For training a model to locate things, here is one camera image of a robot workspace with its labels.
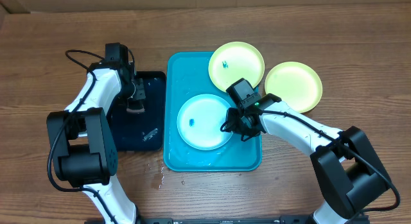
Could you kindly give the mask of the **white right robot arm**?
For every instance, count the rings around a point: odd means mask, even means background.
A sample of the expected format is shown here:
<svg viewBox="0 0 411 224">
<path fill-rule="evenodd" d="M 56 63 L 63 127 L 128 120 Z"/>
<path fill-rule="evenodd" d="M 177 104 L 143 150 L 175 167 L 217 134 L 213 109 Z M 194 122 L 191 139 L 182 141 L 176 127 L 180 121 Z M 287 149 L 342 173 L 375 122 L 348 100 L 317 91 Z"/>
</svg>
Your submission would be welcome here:
<svg viewBox="0 0 411 224">
<path fill-rule="evenodd" d="M 293 110 L 281 98 L 261 96 L 244 78 L 227 88 L 235 107 L 229 108 L 220 130 L 247 141 L 274 135 L 309 156 L 324 203 L 310 223 L 349 223 L 370 212 L 368 206 L 393 187 L 366 134 L 352 126 L 343 131 L 322 125 Z"/>
</svg>

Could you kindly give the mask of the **light blue plate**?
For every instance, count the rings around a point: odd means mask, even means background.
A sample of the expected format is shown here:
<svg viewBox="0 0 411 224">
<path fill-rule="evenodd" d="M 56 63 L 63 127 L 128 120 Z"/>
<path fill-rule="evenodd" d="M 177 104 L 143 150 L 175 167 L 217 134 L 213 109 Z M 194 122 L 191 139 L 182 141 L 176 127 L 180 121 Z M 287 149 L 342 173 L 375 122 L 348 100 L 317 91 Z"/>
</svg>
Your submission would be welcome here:
<svg viewBox="0 0 411 224">
<path fill-rule="evenodd" d="M 181 106 L 177 115 L 177 130 L 183 141 L 198 150 L 222 147 L 232 133 L 220 130 L 230 104 L 214 94 L 193 96 Z"/>
</svg>

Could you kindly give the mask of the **green sponge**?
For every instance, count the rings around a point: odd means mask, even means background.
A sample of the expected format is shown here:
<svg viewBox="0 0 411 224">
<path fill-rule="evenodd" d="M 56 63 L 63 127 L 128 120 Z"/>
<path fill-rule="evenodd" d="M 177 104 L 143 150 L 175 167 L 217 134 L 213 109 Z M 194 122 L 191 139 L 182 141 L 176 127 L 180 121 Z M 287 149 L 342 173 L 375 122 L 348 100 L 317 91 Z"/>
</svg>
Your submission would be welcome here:
<svg viewBox="0 0 411 224">
<path fill-rule="evenodd" d="M 131 114 L 140 114 L 145 112 L 144 104 L 141 100 L 127 101 L 126 111 Z"/>
</svg>

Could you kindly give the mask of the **black rectangular tray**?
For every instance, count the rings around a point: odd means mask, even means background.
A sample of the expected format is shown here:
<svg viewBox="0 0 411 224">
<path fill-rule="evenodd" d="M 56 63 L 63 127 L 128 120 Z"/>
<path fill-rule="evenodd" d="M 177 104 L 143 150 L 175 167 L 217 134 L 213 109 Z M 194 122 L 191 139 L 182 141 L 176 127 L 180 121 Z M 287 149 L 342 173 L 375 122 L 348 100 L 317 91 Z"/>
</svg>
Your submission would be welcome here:
<svg viewBox="0 0 411 224">
<path fill-rule="evenodd" d="M 126 111 L 127 101 L 116 98 L 107 117 L 118 151 L 157 151 L 163 146 L 166 75 L 162 71 L 137 74 L 144 82 L 145 112 Z"/>
</svg>

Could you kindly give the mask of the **yellow plate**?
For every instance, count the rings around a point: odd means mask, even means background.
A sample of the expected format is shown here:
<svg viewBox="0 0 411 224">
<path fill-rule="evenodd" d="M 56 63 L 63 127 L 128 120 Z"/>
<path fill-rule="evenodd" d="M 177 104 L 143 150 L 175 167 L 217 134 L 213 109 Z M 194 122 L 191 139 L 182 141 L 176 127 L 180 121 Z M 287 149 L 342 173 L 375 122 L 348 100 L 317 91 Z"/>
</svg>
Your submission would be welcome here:
<svg viewBox="0 0 411 224">
<path fill-rule="evenodd" d="M 319 75 L 310 66 L 300 62 L 277 64 L 265 79 L 265 93 L 280 97 L 299 113 L 315 108 L 322 92 Z"/>
<path fill-rule="evenodd" d="M 212 83 L 226 91 L 234 82 L 246 79 L 253 88 L 259 85 L 265 72 L 262 54 L 246 42 L 229 42 L 211 56 L 208 66 Z"/>
</svg>

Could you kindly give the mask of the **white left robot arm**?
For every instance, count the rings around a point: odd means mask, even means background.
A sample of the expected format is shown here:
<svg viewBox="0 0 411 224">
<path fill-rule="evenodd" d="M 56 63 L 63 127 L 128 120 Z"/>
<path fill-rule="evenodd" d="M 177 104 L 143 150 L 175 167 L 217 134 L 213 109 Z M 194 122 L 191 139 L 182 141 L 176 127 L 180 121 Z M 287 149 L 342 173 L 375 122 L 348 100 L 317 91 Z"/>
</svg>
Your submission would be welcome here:
<svg viewBox="0 0 411 224">
<path fill-rule="evenodd" d="M 116 175 L 118 152 L 107 120 L 118 99 L 143 108 L 144 86 L 136 74 L 132 51 L 108 43 L 104 56 L 86 68 L 87 81 L 75 100 L 46 119 L 49 182 L 62 192 L 86 194 L 104 223 L 139 223 L 137 206 Z"/>
</svg>

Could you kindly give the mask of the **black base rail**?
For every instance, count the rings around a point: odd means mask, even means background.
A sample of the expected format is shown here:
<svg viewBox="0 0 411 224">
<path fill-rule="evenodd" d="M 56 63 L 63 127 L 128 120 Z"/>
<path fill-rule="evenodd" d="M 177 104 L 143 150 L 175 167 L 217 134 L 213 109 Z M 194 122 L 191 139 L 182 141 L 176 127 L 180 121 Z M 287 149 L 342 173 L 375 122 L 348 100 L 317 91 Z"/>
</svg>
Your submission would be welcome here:
<svg viewBox="0 0 411 224">
<path fill-rule="evenodd" d="M 146 224 L 309 224 L 313 223 L 308 215 L 284 215 L 279 218 L 245 219 L 191 219 L 173 220 L 171 218 L 148 218 L 138 223 Z"/>
</svg>

